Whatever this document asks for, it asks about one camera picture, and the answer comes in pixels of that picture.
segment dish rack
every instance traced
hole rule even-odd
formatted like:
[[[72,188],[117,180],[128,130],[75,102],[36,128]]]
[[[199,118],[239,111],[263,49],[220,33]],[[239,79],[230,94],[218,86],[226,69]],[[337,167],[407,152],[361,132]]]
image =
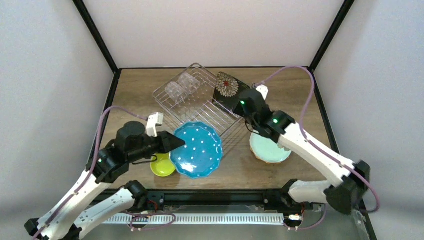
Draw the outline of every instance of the dish rack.
[[[190,79],[195,84],[189,88],[180,84],[182,87],[177,86],[178,94],[170,92],[168,88],[176,86],[182,78]],[[214,100],[216,84],[217,76],[200,64],[193,63],[156,89],[153,98],[165,110],[164,124],[174,132],[184,123],[204,122],[214,128],[221,138],[230,133],[241,117]]]

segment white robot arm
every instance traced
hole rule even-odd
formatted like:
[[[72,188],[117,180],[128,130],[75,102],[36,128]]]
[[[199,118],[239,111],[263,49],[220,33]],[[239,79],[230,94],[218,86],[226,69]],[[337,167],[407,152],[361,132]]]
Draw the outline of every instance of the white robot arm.
[[[130,164],[140,159],[150,159],[154,154],[165,154],[186,143],[167,131],[156,131],[157,125],[162,125],[163,114],[155,113],[147,122],[148,131],[138,121],[127,122],[116,134],[112,144],[99,151],[94,169],[90,171],[93,159],[90,159],[86,169],[76,184],[46,215],[27,221],[25,228],[33,239],[61,240],[69,232],[81,229],[81,235],[90,232],[100,221],[109,215],[132,207],[129,193],[121,189],[119,198],[100,203],[92,209],[85,210],[89,204],[104,190],[129,170]],[[144,187],[133,189],[132,194],[143,192]]]
[[[369,165],[364,161],[355,163],[337,154],[307,132],[305,138],[299,124],[291,116],[282,111],[270,110],[265,103],[267,94],[268,89],[264,85],[244,90],[240,93],[239,102],[233,112],[243,117],[260,136],[271,139],[280,147],[292,150],[327,179],[314,182],[292,179],[282,188],[283,201],[288,206],[304,202],[329,204],[338,212],[350,215],[354,205],[363,197],[368,187],[347,168],[355,170],[369,182]],[[308,141],[339,160],[340,164]]]

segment mint green plate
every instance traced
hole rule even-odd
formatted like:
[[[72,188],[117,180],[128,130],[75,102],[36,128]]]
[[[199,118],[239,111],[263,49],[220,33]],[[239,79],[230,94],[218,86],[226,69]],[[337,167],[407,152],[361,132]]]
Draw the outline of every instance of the mint green plate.
[[[271,139],[255,133],[250,135],[250,149],[258,159],[269,164],[281,163],[292,153],[291,150],[285,147],[279,148]]]

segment wavy-edged plate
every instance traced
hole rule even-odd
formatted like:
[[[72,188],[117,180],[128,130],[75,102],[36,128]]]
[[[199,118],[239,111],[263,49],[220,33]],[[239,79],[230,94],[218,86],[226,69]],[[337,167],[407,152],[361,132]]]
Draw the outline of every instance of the wavy-edged plate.
[[[191,179],[205,178],[215,171],[223,157],[220,136],[203,122],[187,122],[174,135],[185,145],[170,152],[176,170]]]

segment white wall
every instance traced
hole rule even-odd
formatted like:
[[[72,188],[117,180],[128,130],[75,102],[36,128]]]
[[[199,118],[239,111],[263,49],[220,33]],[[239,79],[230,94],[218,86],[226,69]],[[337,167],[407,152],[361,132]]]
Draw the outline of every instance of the white wall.
[[[341,0],[85,0],[119,68],[309,66]]]
[[[0,238],[29,239],[81,174],[113,74],[72,1],[0,9]]]
[[[423,1],[356,1],[316,71],[341,153],[371,166],[382,240],[424,235],[423,33]]]

